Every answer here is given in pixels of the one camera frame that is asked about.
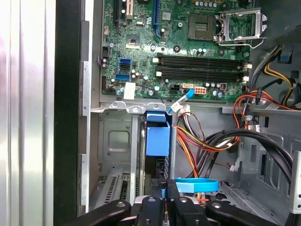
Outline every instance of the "black ram slot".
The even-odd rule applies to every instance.
[[[241,73],[207,72],[190,69],[164,68],[162,78],[164,79],[198,79],[215,82],[238,82],[241,80]]]
[[[242,67],[242,62],[238,60],[210,59],[210,58],[186,57],[186,56],[163,56],[160,58],[160,63],[163,66],[178,67],[178,68],[197,67],[197,68],[239,70]]]

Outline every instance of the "blue plastic strap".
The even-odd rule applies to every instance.
[[[178,191],[181,193],[216,192],[219,184],[207,178],[176,178]]]

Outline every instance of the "metal panel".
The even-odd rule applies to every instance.
[[[50,226],[53,225],[55,0],[3,3],[0,218],[7,226]]]

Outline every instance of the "pcie slot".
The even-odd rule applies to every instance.
[[[197,67],[197,68],[212,68],[212,69],[228,69],[238,70],[242,66],[241,61],[225,60],[225,59],[210,59],[200,57],[186,56],[163,56],[159,59],[163,66],[170,67]]]
[[[164,79],[197,79],[215,82],[237,82],[241,80],[241,77],[241,73],[208,72],[164,67],[162,69],[162,78]]]
[[[160,38],[160,33],[159,33],[159,22],[158,22],[158,17],[159,17],[159,2],[160,0],[153,0],[153,8],[152,8],[152,24],[155,27],[156,35]]]
[[[119,9],[120,9],[120,0],[113,0],[113,19],[116,27],[119,26],[119,19],[120,19]]]
[[[133,19],[134,0],[127,0],[127,19]]]

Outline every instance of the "blue latch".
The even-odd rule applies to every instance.
[[[181,193],[216,192],[219,188],[218,181],[207,178],[176,178],[175,182]]]
[[[168,156],[170,142],[170,124],[165,112],[146,113],[146,155]]]

